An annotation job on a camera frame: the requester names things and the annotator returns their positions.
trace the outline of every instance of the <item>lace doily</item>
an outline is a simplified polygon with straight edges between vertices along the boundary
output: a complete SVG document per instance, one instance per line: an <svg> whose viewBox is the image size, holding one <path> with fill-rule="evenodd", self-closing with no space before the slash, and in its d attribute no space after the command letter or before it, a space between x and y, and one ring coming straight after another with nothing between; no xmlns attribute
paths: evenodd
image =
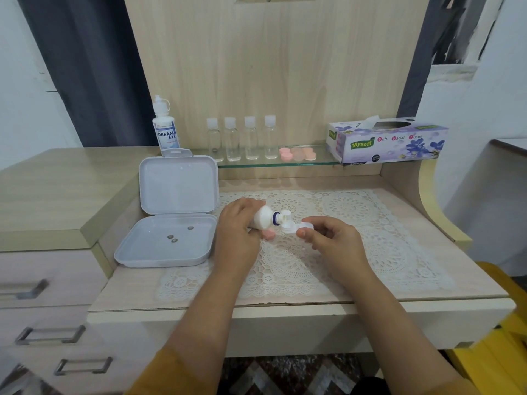
<svg viewBox="0 0 527 395"><path fill-rule="evenodd" d="M450 289L453 280L417 240L410 236L371 190L366 191L260 191L221 194L219 216L225 205L242 196L265 199L275 211L288 209L293 219L334 216L360 232L373 270L392 292ZM272 241L262 241L260 253L239 297L339 295L344 289L328 274L318 251L295 235L276 230ZM172 267L161 278L160 300L192 299L207 279L213 262Z"/></svg>

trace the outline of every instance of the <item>yellow sleeve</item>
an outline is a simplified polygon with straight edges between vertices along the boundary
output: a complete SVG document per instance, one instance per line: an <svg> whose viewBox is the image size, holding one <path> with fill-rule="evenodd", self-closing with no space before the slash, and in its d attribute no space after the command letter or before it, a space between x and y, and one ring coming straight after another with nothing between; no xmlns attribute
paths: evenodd
<svg viewBox="0 0 527 395"><path fill-rule="evenodd" d="M480 392L469 380L460 377L440 385L424 395L480 395Z"/></svg>
<svg viewBox="0 0 527 395"><path fill-rule="evenodd" d="M187 370L179 356L162 348L124 395L215 394Z"/></svg>

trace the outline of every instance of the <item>yellow chair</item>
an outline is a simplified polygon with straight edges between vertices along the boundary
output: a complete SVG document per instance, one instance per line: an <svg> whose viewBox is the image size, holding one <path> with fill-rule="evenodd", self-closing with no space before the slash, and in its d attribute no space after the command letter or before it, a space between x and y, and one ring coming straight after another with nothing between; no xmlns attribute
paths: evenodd
<svg viewBox="0 0 527 395"><path fill-rule="evenodd" d="M470 348L446 353L462 376L482 395L527 394L527 292L498 266L478 262L516 303L516 309L487 337Z"/></svg>

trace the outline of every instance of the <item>tissue box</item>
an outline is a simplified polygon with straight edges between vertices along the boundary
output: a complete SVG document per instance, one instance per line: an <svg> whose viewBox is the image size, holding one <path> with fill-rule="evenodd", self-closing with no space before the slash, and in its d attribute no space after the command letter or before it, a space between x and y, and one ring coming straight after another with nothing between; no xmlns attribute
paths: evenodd
<svg viewBox="0 0 527 395"><path fill-rule="evenodd" d="M326 147L342 165L437 158L448 131L413 117L329 123L327 129Z"/></svg>

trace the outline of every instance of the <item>green logo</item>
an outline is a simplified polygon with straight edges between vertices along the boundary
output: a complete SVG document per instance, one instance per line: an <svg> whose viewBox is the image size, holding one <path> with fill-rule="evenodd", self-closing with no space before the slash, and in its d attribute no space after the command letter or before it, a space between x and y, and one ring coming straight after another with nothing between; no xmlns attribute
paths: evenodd
<svg viewBox="0 0 527 395"><path fill-rule="evenodd" d="M352 149L357 149L357 148L369 148L369 147L372 147L373 146L373 143L375 142L375 137L372 137L371 139L369 139L368 141L366 140L362 140L362 141L355 141L354 143L352 143Z"/></svg>
<svg viewBox="0 0 527 395"><path fill-rule="evenodd" d="M417 130L423 130L423 129L435 129L436 127L439 127L438 125L428 125L428 126L417 126Z"/></svg>

